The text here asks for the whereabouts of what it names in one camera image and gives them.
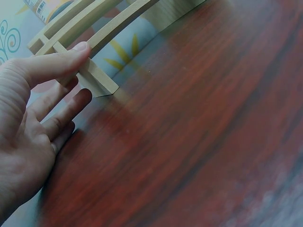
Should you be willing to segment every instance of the fingernail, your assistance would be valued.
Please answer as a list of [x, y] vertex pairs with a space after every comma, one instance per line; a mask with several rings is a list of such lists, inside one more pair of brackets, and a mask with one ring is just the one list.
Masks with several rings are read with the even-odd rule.
[[81, 42], [74, 46], [73, 50], [84, 51], [87, 48], [87, 42]]

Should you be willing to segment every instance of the swirl pattern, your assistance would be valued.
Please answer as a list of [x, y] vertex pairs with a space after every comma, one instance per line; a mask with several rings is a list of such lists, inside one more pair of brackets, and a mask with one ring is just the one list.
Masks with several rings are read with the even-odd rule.
[[7, 20], [3, 20], [0, 23], [0, 64], [8, 60], [8, 53], [15, 53], [20, 44], [20, 32], [16, 28], [9, 29]]

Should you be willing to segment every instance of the light wooden frame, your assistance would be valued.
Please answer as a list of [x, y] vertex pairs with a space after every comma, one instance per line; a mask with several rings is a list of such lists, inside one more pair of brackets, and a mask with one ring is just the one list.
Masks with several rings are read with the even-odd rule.
[[[94, 96], [113, 94], [119, 86], [91, 60], [117, 34], [126, 28], [137, 17], [155, 5], [159, 0], [130, 0], [131, 5], [109, 21], [97, 31], [89, 40], [91, 56], [77, 74], [80, 83], [90, 89]], [[179, 19], [204, 0], [162, 0], [153, 9], [159, 12], [159, 7], [165, 6], [167, 15], [159, 22], [160, 30]], [[35, 55], [54, 52], [65, 52], [83, 32], [91, 27], [99, 18], [103, 17], [122, 0], [76, 0], [62, 13], [46, 25], [28, 44], [28, 48]], [[155, 21], [156, 11], [147, 14]], [[66, 84], [70, 78], [58, 80]]]

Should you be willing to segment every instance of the knuckle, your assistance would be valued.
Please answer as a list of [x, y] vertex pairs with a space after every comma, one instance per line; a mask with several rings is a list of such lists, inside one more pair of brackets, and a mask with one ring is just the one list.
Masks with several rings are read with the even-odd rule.
[[26, 67], [26, 63], [22, 58], [9, 59], [2, 66], [2, 72], [10, 76], [23, 77], [25, 79], [28, 76], [28, 68]]
[[42, 106], [45, 108], [45, 111], [49, 113], [53, 107], [53, 100], [49, 96], [44, 97], [42, 100]]
[[53, 125], [54, 127], [59, 131], [63, 128], [63, 122], [58, 117], [54, 116], [53, 119]]

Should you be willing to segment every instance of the wooden table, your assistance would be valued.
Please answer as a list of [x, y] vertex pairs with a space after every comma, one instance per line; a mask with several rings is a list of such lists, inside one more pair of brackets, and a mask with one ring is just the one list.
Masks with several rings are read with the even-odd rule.
[[208, 0], [115, 80], [40, 226], [303, 226], [303, 1]]

